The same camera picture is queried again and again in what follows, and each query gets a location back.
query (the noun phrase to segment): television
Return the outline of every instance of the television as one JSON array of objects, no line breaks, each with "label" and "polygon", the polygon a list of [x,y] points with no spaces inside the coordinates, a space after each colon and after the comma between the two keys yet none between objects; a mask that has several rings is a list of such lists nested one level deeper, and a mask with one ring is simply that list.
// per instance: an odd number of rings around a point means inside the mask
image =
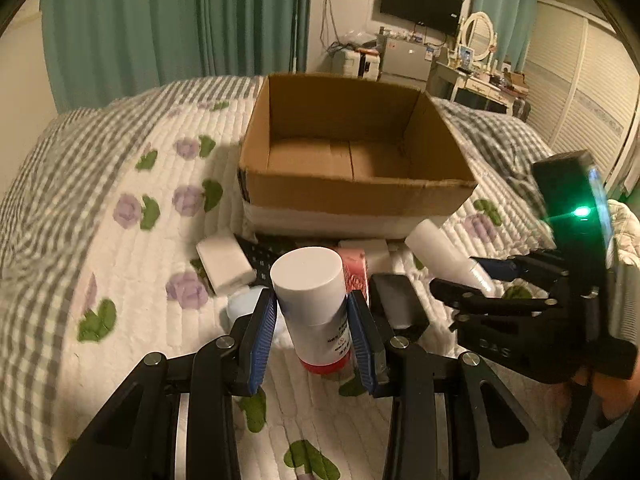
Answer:
[{"label": "television", "polygon": [[382,0],[380,12],[455,36],[462,0]]}]

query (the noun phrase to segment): green light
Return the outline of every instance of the green light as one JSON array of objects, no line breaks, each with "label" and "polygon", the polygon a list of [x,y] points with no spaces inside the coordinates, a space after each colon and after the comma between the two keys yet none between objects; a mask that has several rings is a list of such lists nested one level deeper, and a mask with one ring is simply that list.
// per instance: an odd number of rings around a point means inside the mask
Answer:
[{"label": "green light", "polygon": [[590,212],[591,212],[591,208],[585,205],[574,209],[575,216],[588,216]]}]

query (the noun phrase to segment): gray and white checkered blanket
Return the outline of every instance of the gray and white checkered blanket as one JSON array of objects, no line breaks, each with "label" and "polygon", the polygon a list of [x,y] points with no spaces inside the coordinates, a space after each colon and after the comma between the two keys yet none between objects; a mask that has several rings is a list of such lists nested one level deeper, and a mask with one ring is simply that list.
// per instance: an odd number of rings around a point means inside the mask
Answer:
[{"label": "gray and white checkered blanket", "polygon": [[[253,98],[259,78],[175,82],[53,121],[0,203],[0,432],[31,475],[56,467],[52,405],[72,296],[123,168],[177,105]],[[532,162],[550,155],[521,121],[437,100],[441,113],[534,211]]]}]

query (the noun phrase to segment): curtain fold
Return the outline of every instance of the curtain fold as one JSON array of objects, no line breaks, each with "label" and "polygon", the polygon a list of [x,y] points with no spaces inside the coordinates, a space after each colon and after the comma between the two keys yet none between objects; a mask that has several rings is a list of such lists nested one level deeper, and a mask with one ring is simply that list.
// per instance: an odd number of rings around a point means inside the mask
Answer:
[{"label": "curtain fold", "polygon": [[506,57],[516,70],[524,66],[531,30],[536,21],[537,0],[473,0],[472,12],[486,12],[498,33],[495,59],[498,66]]},{"label": "curtain fold", "polygon": [[308,0],[41,0],[59,112],[167,82],[304,70]]}]

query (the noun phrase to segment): white quilt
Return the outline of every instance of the white quilt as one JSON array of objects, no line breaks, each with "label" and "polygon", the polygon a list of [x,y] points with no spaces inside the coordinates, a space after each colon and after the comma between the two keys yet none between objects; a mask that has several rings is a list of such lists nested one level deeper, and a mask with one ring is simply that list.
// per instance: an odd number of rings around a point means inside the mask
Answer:
[{"label": "white quilt", "polygon": [[[195,244],[218,229],[252,236],[236,168],[253,102],[176,107],[156,124],[111,192],[68,316],[54,406],[57,462],[145,354],[160,351],[171,358],[195,352],[228,332],[227,298],[207,294],[191,260],[197,257]],[[496,258],[551,247],[546,224],[471,143],[460,134],[456,138],[479,185],[442,227],[447,237],[466,254]],[[630,233],[624,248],[638,263],[640,225],[625,209],[613,210],[616,233]],[[431,320],[424,347],[455,355],[450,309],[428,293],[428,270],[416,268],[404,245],[391,249],[395,272],[410,277]],[[561,388],[498,373],[556,443]],[[264,393],[251,402],[234,400],[242,478],[379,479],[391,404],[352,396],[357,393],[352,378],[352,368],[328,378],[311,375],[287,333],[274,341]],[[183,405],[187,402],[183,396]],[[185,417],[181,409],[176,478],[184,477]]]}]

